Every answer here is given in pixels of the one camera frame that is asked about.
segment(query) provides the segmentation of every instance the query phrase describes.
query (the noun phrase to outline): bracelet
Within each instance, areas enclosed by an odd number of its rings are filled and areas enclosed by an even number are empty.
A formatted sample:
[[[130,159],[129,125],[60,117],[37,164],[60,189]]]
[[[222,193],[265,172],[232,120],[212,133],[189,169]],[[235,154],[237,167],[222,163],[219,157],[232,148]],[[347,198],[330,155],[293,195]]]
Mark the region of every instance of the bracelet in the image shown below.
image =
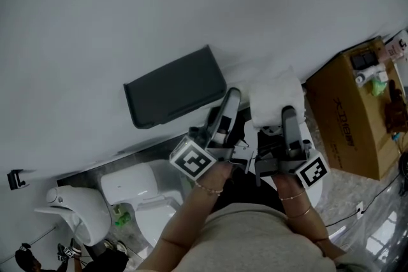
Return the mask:
[[[200,185],[197,181],[194,181],[194,182],[195,182],[195,184],[196,184],[197,187],[199,187],[199,188],[205,190],[209,195],[214,195],[214,194],[215,194],[215,195],[217,195],[217,196],[220,196],[221,193],[224,191],[224,189],[221,189],[221,190],[208,189],[208,188],[206,188],[206,187]]]
[[[279,199],[280,199],[281,201],[287,201],[288,199],[294,199],[294,198],[296,198],[296,197],[299,197],[299,196],[303,195],[305,192],[306,192],[306,190],[304,190],[303,192],[301,192],[299,195],[291,196],[291,197],[288,197],[288,198],[279,198]]]
[[[303,214],[301,214],[301,215],[298,215],[297,217],[291,217],[291,218],[289,218],[288,217],[288,219],[294,219],[294,218],[300,218],[300,217],[302,217],[302,216],[304,216],[304,215],[306,215],[306,214],[308,214],[309,212],[310,212],[310,210],[312,209],[312,206],[310,206],[307,210],[306,210],[306,212],[305,213],[303,213]]]

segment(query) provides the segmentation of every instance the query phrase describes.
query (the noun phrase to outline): white cloth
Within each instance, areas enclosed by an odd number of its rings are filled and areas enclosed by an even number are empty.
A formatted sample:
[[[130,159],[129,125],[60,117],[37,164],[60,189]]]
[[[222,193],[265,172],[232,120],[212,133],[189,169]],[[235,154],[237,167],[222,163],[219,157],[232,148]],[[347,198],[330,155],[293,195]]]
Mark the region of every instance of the white cloth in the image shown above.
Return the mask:
[[[282,109],[285,106],[295,108],[301,124],[305,120],[305,97],[292,67],[272,76],[267,73],[253,81],[249,88],[249,105],[254,126],[282,125]]]

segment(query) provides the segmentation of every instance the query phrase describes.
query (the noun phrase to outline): black wire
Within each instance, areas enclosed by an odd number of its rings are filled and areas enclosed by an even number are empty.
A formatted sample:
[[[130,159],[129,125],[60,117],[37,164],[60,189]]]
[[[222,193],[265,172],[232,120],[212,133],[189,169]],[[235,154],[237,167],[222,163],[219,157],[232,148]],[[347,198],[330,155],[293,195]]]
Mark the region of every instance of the black wire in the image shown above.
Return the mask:
[[[46,235],[48,235],[49,233],[51,233],[52,231],[54,231],[57,227],[52,228],[51,230],[49,230],[46,234],[43,234],[41,237],[39,237],[37,240],[33,241],[32,243],[30,243],[30,246],[33,246],[37,241],[43,239]],[[8,262],[9,260],[11,260],[12,258],[15,257],[15,254],[10,256],[8,259],[4,260],[3,262],[0,262],[0,265],[4,264],[5,262]]]
[[[388,184],[387,187],[385,187],[382,191],[380,191],[380,193],[378,193],[377,195],[375,195],[374,198],[371,200],[370,204],[367,205],[367,207],[365,208],[365,210],[363,210],[363,211],[361,212],[361,214],[364,214],[364,213],[368,210],[368,208],[370,207],[370,205],[375,201],[375,199],[376,199],[377,197],[379,197],[386,189],[388,189],[388,187],[391,186],[392,183],[393,183],[395,180],[397,180],[397,178],[398,178],[399,176],[400,176],[400,173],[398,173],[398,174],[396,175],[396,177]],[[360,209],[358,209],[357,212],[354,212],[352,215],[349,215],[349,216],[346,217],[346,218],[343,218],[343,219],[341,219],[341,220],[339,220],[339,221],[337,221],[337,222],[335,222],[335,223],[333,223],[333,224],[326,225],[326,228],[327,228],[327,227],[331,227],[331,226],[333,226],[333,225],[335,225],[335,224],[338,224],[339,222],[345,221],[345,220],[347,220],[348,218],[351,218],[351,217],[355,216],[355,215],[356,215],[357,213],[359,213],[359,212],[360,212]]]
[[[337,222],[335,222],[335,223],[333,223],[333,224],[329,224],[329,225],[326,226],[326,228],[329,228],[329,227],[331,227],[332,225],[338,224],[339,222],[345,221],[345,220],[347,220],[348,218],[351,218],[351,217],[355,216],[358,212],[360,212],[360,211],[354,212],[352,215],[349,215],[347,218],[343,218],[343,219],[341,219],[341,220],[339,220],[339,221],[337,221]]]
[[[361,214],[364,214],[364,213],[368,210],[368,208],[370,207],[370,205],[374,202],[374,200],[375,200],[377,197],[379,197],[389,186],[391,186],[392,183],[393,183],[395,180],[397,180],[397,178],[398,178],[399,176],[400,176],[400,174],[398,173],[398,175],[392,180],[392,182],[390,182],[390,183],[388,184],[387,187],[385,187],[382,191],[380,191],[380,193],[378,193],[377,195],[375,195],[375,197],[372,199],[372,201],[370,202],[370,204],[367,205],[367,207],[365,208],[365,210],[362,211]]]

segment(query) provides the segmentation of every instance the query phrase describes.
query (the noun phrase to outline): gray floor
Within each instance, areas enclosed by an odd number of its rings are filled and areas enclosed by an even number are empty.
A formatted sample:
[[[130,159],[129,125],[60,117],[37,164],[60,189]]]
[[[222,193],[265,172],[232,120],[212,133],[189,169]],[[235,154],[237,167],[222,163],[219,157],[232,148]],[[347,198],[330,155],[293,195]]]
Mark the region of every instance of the gray floor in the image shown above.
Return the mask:
[[[316,148],[325,154],[320,133],[309,110],[307,110],[307,124]],[[60,180],[59,184],[101,190],[101,176],[140,162],[167,159],[179,139],[164,142],[138,154],[65,178]],[[181,187],[174,183],[168,185],[168,180],[171,179],[169,176],[178,174],[170,165],[157,167],[156,171],[161,171],[159,186],[167,184],[163,187]],[[397,174],[398,169],[395,165],[384,180],[377,182],[333,169],[331,177],[324,181],[323,195],[317,210],[326,225],[333,224],[352,215],[360,201],[363,201],[364,208],[366,208],[373,198],[395,179]],[[365,252],[381,271],[393,271],[398,258],[402,256],[408,245],[408,200],[398,195],[401,182],[402,178],[398,177],[372,202],[361,219],[358,220],[354,215],[328,228],[334,243],[345,250]],[[130,205],[126,209],[130,214],[133,213]],[[114,220],[117,218],[113,212],[112,218]],[[107,238],[112,241],[123,241],[134,253],[144,251],[146,254],[151,250],[135,223],[134,214],[132,221],[125,226],[113,225]],[[104,250],[101,244],[96,245],[94,249],[97,253]],[[136,261],[141,262],[142,259],[136,257]]]

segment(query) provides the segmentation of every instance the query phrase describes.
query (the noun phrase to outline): wrist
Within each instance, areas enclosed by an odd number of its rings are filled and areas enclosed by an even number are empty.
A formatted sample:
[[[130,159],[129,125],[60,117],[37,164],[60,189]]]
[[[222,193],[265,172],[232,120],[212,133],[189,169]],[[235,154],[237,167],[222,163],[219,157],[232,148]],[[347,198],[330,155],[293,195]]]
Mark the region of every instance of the wrist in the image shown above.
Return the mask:
[[[300,197],[300,196],[302,196],[304,193],[306,193],[306,190],[304,189],[301,193],[299,193],[299,194],[291,194],[289,197],[280,197],[279,199],[281,200],[281,201],[291,201],[291,200],[293,200],[293,199],[296,199],[296,198],[298,198],[298,197]]]
[[[314,241],[314,244],[319,247],[325,257],[336,259],[346,252],[334,245],[329,238]]]
[[[297,196],[305,190],[293,176],[276,175],[272,179],[281,198]]]
[[[213,190],[222,190],[224,188],[226,178],[218,173],[209,173],[201,177],[197,182],[207,188]]]

